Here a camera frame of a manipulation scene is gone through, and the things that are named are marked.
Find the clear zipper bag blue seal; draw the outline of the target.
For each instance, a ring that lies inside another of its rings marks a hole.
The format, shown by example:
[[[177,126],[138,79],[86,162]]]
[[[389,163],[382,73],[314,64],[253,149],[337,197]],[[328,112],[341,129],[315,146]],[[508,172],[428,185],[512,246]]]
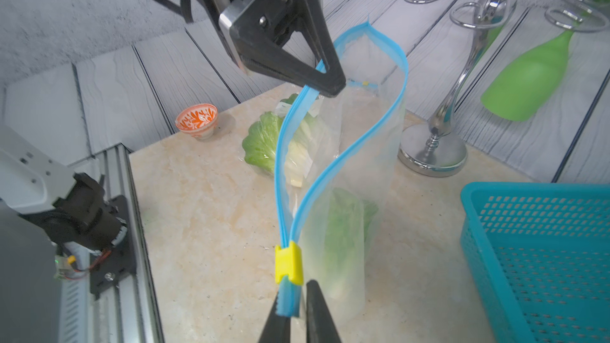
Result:
[[[297,99],[297,93],[283,98],[272,111],[266,111],[248,129],[241,147],[248,165],[269,176],[275,172],[278,138],[283,121]],[[319,96],[288,143],[284,174],[288,184],[301,187],[312,168],[335,159],[339,154],[342,100]]]

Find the chinese cabbage dark green leafy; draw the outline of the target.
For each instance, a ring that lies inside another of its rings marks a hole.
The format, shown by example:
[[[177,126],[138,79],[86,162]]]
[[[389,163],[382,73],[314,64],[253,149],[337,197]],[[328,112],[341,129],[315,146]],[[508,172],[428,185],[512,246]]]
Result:
[[[276,149],[285,116],[297,98],[297,93],[283,98],[273,111],[267,111],[249,127],[248,135],[241,146],[245,162],[262,175],[274,176]],[[284,162],[287,184],[300,188],[313,165],[313,157],[327,133],[328,127],[319,116],[322,105],[320,98],[313,104],[313,111],[307,112],[288,146]]]

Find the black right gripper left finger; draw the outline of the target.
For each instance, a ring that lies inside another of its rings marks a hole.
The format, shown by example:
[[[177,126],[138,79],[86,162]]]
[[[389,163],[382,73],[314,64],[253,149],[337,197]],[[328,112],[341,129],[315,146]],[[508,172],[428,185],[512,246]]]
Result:
[[[278,295],[274,299],[273,306],[265,322],[259,343],[290,343],[291,323],[290,317],[279,316],[276,312],[278,306]]]

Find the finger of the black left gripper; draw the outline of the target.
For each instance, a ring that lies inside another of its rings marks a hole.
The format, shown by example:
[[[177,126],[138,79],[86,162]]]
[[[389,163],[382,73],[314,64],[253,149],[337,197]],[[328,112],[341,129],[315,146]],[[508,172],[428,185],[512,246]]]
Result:
[[[314,88],[328,98],[346,86],[319,0],[232,0],[220,14],[219,28],[249,71]],[[324,70],[285,50],[294,33],[303,36]]]

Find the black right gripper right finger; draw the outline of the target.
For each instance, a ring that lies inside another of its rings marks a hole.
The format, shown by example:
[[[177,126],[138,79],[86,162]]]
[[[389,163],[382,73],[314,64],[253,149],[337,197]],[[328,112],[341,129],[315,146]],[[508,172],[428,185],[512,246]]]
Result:
[[[316,280],[307,283],[306,299],[307,343],[341,343],[321,287]]]

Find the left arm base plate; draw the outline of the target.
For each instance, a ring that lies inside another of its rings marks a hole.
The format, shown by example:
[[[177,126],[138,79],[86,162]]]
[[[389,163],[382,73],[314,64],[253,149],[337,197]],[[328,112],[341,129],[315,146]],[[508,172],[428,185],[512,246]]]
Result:
[[[90,293],[95,299],[106,289],[117,287],[121,279],[134,275],[137,268],[130,230],[131,207],[124,195],[111,199],[110,205],[116,209],[114,214],[123,224],[124,234],[122,240],[111,249],[110,255],[90,270]]]

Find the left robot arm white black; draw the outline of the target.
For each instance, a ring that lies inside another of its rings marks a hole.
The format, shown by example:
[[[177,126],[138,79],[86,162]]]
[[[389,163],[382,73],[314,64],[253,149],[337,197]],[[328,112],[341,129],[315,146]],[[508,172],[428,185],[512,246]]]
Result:
[[[310,87],[327,98],[346,86],[320,0],[153,0],[192,22],[197,1],[214,23],[231,60],[255,72]],[[127,225],[90,176],[57,163],[9,127],[1,129],[1,198],[57,243],[108,252],[122,244]]]

